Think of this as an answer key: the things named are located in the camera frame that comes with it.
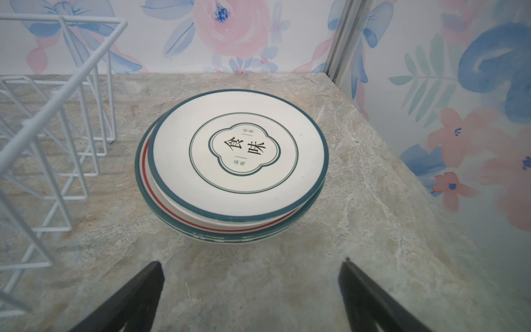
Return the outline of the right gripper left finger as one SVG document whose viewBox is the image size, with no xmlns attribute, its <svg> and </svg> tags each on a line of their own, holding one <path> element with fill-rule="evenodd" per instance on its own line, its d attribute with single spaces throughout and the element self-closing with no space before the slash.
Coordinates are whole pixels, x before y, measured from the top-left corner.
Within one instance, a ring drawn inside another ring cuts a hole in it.
<svg viewBox="0 0 531 332">
<path fill-rule="evenodd" d="M 150 331 L 165 277 L 159 261 L 150 262 L 72 331 Z"/>
</svg>

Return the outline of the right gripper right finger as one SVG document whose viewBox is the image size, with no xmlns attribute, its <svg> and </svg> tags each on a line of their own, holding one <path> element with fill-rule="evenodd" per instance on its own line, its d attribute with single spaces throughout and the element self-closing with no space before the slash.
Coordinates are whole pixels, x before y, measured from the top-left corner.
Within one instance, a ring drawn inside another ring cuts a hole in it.
<svg viewBox="0 0 531 332">
<path fill-rule="evenodd" d="M 352 331 L 431 331 L 349 258 L 338 282 Z"/>
</svg>

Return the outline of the white front plate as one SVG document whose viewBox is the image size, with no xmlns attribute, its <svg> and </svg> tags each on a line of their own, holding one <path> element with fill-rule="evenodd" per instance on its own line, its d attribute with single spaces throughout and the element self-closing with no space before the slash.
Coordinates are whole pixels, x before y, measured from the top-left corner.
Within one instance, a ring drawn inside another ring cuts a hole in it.
<svg viewBox="0 0 531 332">
<path fill-rule="evenodd" d="M 317 123 L 261 91 L 224 89 L 188 98 L 156 123 L 147 147 L 155 186 L 205 220 L 272 221 L 324 184 L 329 148 Z"/>
</svg>

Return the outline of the white wire dish rack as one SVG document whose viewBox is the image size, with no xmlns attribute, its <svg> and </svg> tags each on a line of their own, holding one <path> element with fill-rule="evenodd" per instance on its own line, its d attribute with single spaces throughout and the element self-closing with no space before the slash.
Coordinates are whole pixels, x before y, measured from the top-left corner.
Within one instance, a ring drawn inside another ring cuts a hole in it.
<svg viewBox="0 0 531 332">
<path fill-rule="evenodd" d="M 55 264 L 44 239 L 73 230 L 69 203 L 89 198 L 87 181 L 118 137 L 113 47 L 127 22 L 55 7 L 1 20 L 51 29 L 74 61 L 65 79 L 1 77 L 1 317 L 8 319 L 32 312 L 16 287 L 25 273 Z"/>
</svg>

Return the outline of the white plate black characters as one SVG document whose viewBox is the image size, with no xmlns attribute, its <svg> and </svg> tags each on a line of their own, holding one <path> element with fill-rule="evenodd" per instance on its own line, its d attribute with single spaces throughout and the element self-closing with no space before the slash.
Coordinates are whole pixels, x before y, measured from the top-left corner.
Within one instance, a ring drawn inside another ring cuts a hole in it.
<svg viewBox="0 0 531 332">
<path fill-rule="evenodd" d="M 162 193 L 160 190 L 156 189 L 155 182 L 153 180 L 153 176 L 151 175 L 151 171 L 149 170 L 148 162 L 147 162 L 147 151 L 144 154 L 145 159 L 141 162 L 142 171 L 147 173 L 147 184 L 149 186 L 149 189 L 152 190 L 152 192 L 156 195 L 156 201 L 163 204 L 163 207 L 166 211 L 170 212 L 173 216 L 178 217 L 181 221 L 187 220 L 189 224 L 194 227 L 198 228 L 200 230 L 208 230 L 211 232 L 219 232 L 219 233 L 244 233 L 244 232 L 251 232 L 254 230 L 260 230 L 267 228 L 268 226 L 275 225 L 277 222 L 282 221 L 286 217 L 288 217 L 291 213 L 296 212 L 297 210 L 294 210 L 293 212 L 288 213 L 286 216 L 275 220 L 271 222 L 267 222 L 265 224 L 260 223 L 254 223 L 252 225 L 248 226 L 227 226 L 227 225 L 212 225 L 205 221 L 199 221 L 198 219 L 194 217 L 190 217 L 177 209 L 176 207 L 172 206 L 170 202 L 162 196 Z"/>
</svg>

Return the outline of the white plate green red rim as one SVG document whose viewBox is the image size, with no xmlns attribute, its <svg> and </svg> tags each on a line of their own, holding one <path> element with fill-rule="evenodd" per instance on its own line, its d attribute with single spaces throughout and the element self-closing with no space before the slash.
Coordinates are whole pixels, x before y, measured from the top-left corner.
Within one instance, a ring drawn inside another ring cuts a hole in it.
<svg viewBox="0 0 531 332">
<path fill-rule="evenodd" d="M 156 201 L 156 195 L 151 189 L 149 189 L 147 184 L 147 173 L 142 171 L 141 162 L 145 159 L 144 154 L 147 151 L 149 137 L 155 125 L 156 123 L 152 123 L 150 127 L 148 127 L 140 140 L 136 151 L 134 170 L 138 189 L 146 204 L 164 224 L 192 239 L 207 243 L 240 244 L 258 242 L 271 238 L 295 225 L 311 209 L 323 189 L 323 187 L 319 187 L 318 191 L 299 210 L 291 213 L 288 217 L 277 222 L 275 225 L 268 226 L 264 229 L 244 233 L 219 233 L 194 228 L 187 220 L 181 221 L 178 217 L 175 217 L 170 212 L 166 211 L 162 203 Z"/>
</svg>

